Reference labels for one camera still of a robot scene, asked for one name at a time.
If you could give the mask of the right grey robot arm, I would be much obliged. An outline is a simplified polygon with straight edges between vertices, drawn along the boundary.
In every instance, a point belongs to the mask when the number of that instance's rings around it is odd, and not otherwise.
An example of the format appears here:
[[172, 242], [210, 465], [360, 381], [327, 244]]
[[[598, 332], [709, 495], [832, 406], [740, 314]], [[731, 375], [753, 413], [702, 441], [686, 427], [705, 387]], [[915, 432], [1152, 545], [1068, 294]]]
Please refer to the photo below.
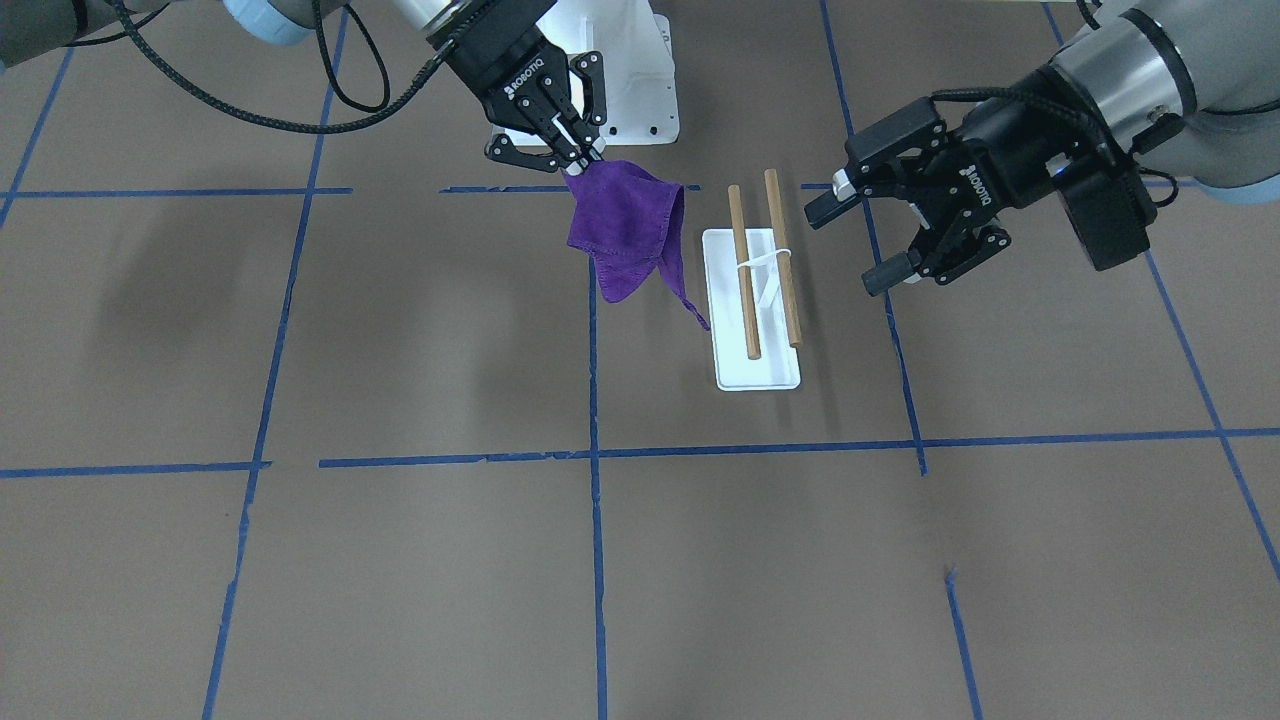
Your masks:
[[170, 82], [204, 105], [247, 124], [292, 135], [348, 135], [401, 111], [448, 67], [480, 102], [492, 137], [485, 155], [531, 170], [576, 176], [600, 161], [607, 123], [604, 58], [596, 50], [568, 55], [541, 31], [550, 1], [402, 1], [399, 9], [425, 37], [431, 56], [398, 96], [384, 92], [360, 106], [361, 117], [338, 124], [305, 124], [260, 115], [215, 97], [183, 76], [142, 36], [165, 1], [5, 1], [3, 68], [64, 47], [105, 44], [118, 37]]

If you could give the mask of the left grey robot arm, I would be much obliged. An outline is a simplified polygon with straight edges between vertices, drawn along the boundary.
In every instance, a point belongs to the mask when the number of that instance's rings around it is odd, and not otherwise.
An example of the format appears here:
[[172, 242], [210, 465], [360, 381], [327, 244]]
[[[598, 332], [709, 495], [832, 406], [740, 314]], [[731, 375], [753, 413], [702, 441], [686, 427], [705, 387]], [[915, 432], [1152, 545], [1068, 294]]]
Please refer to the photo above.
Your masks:
[[1002, 210], [1050, 195], [1097, 272], [1148, 251], [1160, 204], [1147, 176], [1222, 202], [1277, 199], [1275, 1], [1078, 8], [1082, 29], [1016, 83], [937, 90], [849, 136], [809, 225], [870, 199], [919, 220], [906, 250], [863, 274], [869, 295], [956, 281], [1010, 245]]

